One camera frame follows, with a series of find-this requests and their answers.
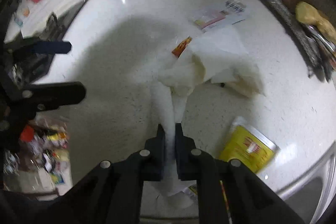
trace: metal bolt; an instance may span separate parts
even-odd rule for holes
[[[41,110],[41,111],[45,110],[45,106],[44,106],[44,104],[38,104],[38,105],[37,105],[37,109],[38,109],[38,110]]]
[[[6,120],[0,121],[0,131],[5,131],[9,128],[9,122]]]
[[[22,97],[23,98],[30,98],[30,97],[32,97],[33,96],[33,93],[30,91],[30,90],[24,90],[23,92],[22,92]]]
[[[151,154],[151,152],[147,149],[143,149],[140,151],[140,156],[142,157],[148,157]]]
[[[199,156],[200,154],[202,154],[202,151],[195,148],[195,149],[191,150],[191,154],[194,155],[194,156]]]
[[[111,166],[111,163],[108,161],[108,160],[103,160],[101,163],[100,163],[100,167],[101,168],[109,168]]]
[[[231,160],[231,165],[234,167],[239,167],[241,165],[241,161],[237,159]]]

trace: white countertop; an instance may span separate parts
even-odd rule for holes
[[[60,113],[71,119],[71,167],[77,182],[101,160],[119,161],[154,136],[150,82],[160,56],[176,43],[202,32],[190,12],[224,0],[90,0],[64,40],[73,49],[53,61],[40,83],[81,81],[87,98]],[[209,83],[189,96],[184,134],[217,156],[235,116],[273,140],[280,152],[258,175],[277,191],[306,171],[336,138],[336,91],[332,83],[307,76],[307,67],[282,25],[259,0],[240,0],[250,18],[234,24],[258,64],[266,96],[253,100]],[[171,210],[158,205],[145,184],[142,214],[192,216],[197,207]]]

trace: yellow package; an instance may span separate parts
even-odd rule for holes
[[[240,160],[254,173],[263,168],[274,156],[278,147],[258,130],[237,117],[231,127],[231,136],[219,159]]]

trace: sink basin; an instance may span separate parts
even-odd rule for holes
[[[334,191],[336,143],[301,177],[277,192],[306,224],[314,224]]]

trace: silver screw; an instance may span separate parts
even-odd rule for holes
[[[24,90],[23,92],[22,92],[22,97],[23,98],[30,98],[30,97],[32,97],[33,96],[33,93],[30,91],[30,90]]]
[[[109,168],[110,165],[111,165],[111,163],[110,163],[108,160],[103,160],[103,161],[100,163],[100,167],[101,167],[101,168],[104,168],[104,169]]]
[[[140,151],[140,156],[142,157],[148,157],[151,154],[151,152],[147,149],[143,149]]]
[[[231,165],[234,167],[239,167],[241,165],[241,161],[237,159],[231,160]]]
[[[9,122],[6,120],[0,121],[0,131],[5,131],[9,128]]]
[[[197,148],[191,150],[191,154],[194,155],[194,156],[199,156],[201,153],[202,153],[202,151],[197,149]]]
[[[44,104],[38,104],[38,105],[37,105],[37,109],[38,109],[38,110],[41,110],[41,111],[45,110],[45,106],[44,106]]]

